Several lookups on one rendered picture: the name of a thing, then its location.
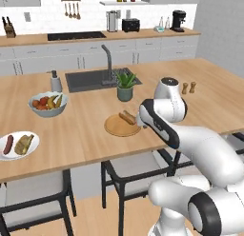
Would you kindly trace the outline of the white wall shelf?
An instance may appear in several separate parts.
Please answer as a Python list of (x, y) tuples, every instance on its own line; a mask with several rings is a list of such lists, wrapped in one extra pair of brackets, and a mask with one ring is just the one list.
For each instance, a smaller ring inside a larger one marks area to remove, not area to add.
[(100, 1), (99, 3), (103, 6), (149, 5), (148, 2), (144, 2), (144, 1), (135, 1), (135, 2)]

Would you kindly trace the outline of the black toaster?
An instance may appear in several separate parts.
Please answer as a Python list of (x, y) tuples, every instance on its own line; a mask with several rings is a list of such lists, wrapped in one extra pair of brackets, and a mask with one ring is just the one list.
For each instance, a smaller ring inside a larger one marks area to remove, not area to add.
[(125, 32), (139, 31), (140, 30), (140, 21), (136, 18), (123, 19), (122, 20), (122, 30)]

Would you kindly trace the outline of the run of grey cupboards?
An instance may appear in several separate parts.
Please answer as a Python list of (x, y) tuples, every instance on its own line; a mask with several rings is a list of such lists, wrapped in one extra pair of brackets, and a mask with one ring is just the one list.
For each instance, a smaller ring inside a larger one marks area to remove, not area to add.
[(0, 48), (0, 76), (194, 58), (198, 35)]

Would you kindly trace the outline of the round wooden plate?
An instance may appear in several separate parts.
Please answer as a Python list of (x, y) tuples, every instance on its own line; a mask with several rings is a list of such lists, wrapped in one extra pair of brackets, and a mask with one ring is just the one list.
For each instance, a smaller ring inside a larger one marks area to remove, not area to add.
[(114, 136), (129, 137), (138, 133), (141, 129), (138, 125), (130, 125), (118, 114), (110, 116), (104, 124), (105, 130)]

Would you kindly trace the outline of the white round plate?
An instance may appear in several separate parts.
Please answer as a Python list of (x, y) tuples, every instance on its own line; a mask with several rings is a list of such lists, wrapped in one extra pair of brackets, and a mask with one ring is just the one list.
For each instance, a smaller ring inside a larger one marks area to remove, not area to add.
[[(27, 150), (27, 153), (24, 155), (19, 155), (14, 151), (14, 148), (23, 135), (27, 135), (27, 136), (33, 135), (33, 139), (30, 142), (30, 146)], [(22, 159), (30, 155), (31, 153), (33, 153), (37, 149), (40, 143), (39, 136), (31, 131), (17, 131), (17, 132), (13, 132), (11, 136), (13, 137), (13, 143), (12, 143), (11, 150), (8, 154), (4, 154), (3, 151), (7, 144), (9, 135), (7, 134), (0, 138), (0, 161), (13, 161), (13, 160)]]

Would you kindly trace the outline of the black coffee machine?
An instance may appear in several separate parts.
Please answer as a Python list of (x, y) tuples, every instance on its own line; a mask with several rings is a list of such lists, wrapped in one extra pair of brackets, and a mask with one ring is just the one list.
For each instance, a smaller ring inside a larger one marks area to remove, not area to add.
[(184, 29), (181, 27), (181, 23), (185, 21), (185, 17), (186, 12), (184, 10), (174, 10), (171, 30), (176, 32), (183, 32)]

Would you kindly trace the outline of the black chair grey seat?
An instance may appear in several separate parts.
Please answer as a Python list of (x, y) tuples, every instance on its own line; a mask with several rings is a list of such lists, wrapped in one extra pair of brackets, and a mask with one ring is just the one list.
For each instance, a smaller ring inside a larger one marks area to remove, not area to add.
[(5, 183), (6, 199), (0, 206), (0, 236), (63, 219), (67, 235), (74, 236), (66, 198), (72, 215), (76, 207), (71, 187), (71, 172), (66, 169)]
[(238, 155), (244, 155), (244, 134), (236, 132), (223, 135), (223, 138), (230, 143)]
[(149, 184), (164, 175), (174, 176), (178, 168), (189, 167), (190, 160), (180, 162), (181, 153), (172, 156), (165, 148), (101, 163), (102, 207), (107, 206), (108, 186), (118, 194), (118, 236), (124, 236), (125, 202), (148, 195)]

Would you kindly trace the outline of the dark red sausage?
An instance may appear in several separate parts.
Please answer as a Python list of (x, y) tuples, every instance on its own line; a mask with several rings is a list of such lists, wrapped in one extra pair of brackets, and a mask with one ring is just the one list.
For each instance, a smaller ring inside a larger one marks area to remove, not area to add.
[(8, 139), (7, 139), (6, 146), (5, 146), (4, 150), (3, 150), (3, 154), (7, 155), (10, 152), (12, 144), (13, 144), (13, 136), (9, 135)]

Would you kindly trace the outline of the black hob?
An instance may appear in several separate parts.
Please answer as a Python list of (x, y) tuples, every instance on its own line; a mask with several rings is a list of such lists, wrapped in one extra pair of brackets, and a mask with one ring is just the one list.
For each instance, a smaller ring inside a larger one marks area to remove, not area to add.
[(106, 35), (101, 31), (62, 32), (62, 33), (48, 34), (49, 41), (97, 39), (97, 38), (106, 38)]

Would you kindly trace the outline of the dark grey tap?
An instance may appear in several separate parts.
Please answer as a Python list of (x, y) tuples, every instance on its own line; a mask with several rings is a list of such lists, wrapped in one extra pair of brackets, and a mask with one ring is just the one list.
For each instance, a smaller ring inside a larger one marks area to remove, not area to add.
[(108, 67), (103, 71), (103, 78), (102, 78), (102, 85), (103, 86), (112, 86), (116, 84), (116, 80), (112, 76), (112, 56), (109, 49), (102, 45), (101, 48), (106, 52), (107, 54), (107, 60), (108, 60)]

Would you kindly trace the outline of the green plant in grey pot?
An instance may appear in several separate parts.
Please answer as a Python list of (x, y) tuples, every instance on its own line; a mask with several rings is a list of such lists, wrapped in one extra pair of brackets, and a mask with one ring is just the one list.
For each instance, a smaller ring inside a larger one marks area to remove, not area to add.
[(117, 73), (117, 97), (122, 102), (128, 102), (132, 99), (133, 86), (135, 85), (136, 75), (133, 73)]

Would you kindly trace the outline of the grey soap dispenser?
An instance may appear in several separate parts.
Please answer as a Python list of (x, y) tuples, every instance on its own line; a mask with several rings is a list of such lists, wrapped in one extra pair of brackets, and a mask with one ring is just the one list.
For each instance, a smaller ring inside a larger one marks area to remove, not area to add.
[(57, 72), (53, 70), (51, 72), (51, 90), (61, 92), (62, 84), (60, 78), (57, 76)]

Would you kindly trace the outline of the pale blue bowl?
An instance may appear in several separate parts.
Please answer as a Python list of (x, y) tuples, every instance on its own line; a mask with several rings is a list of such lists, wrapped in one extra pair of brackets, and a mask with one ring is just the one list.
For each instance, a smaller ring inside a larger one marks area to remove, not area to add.
[[(53, 95), (58, 95), (55, 100), (54, 100), (54, 103), (56, 104), (58, 98), (60, 97), (60, 95), (63, 94), (63, 97), (62, 97), (62, 103), (61, 103), (61, 106), (59, 108), (53, 108), (53, 109), (49, 109), (48, 107), (48, 104), (46, 104), (47, 106), (47, 110), (38, 110), (36, 108), (34, 108), (32, 106), (32, 101), (33, 100), (38, 100), (40, 101), (40, 99), (42, 97), (45, 97), (45, 96), (48, 96), (49, 98), (52, 97)], [(39, 93), (35, 96), (32, 96), (29, 100), (29, 107), (37, 114), (39, 115), (40, 117), (45, 117), (45, 118), (48, 118), (48, 117), (54, 117), (54, 116), (57, 116), (59, 114), (61, 114), (63, 112), (63, 110), (65, 109), (66, 105), (68, 103), (68, 96), (62, 92), (57, 92), (57, 91), (47, 91), (47, 92), (43, 92), (43, 93)]]

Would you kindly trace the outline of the wooden knife block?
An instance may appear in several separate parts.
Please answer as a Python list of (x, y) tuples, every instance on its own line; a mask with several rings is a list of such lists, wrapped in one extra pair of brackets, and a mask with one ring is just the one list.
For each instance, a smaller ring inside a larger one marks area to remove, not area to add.
[(4, 30), (5, 30), (6, 36), (8, 38), (15, 38), (16, 37), (15, 29), (14, 29), (9, 17), (2, 17), (2, 22), (4, 25)]

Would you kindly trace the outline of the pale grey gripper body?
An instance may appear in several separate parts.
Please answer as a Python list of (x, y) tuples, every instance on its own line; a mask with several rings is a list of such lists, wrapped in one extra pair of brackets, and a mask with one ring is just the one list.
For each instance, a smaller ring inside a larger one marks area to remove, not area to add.
[(147, 128), (147, 125), (141, 120), (139, 112), (136, 114), (136, 123), (139, 127)]

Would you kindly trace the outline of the dark grey sink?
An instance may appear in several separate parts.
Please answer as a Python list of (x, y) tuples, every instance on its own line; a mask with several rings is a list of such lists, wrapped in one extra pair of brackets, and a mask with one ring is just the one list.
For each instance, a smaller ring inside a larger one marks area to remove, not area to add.
[(66, 73), (69, 92), (90, 91), (115, 88), (118, 84), (116, 74), (132, 74), (128, 68), (113, 69), (112, 75), (106, 69)]

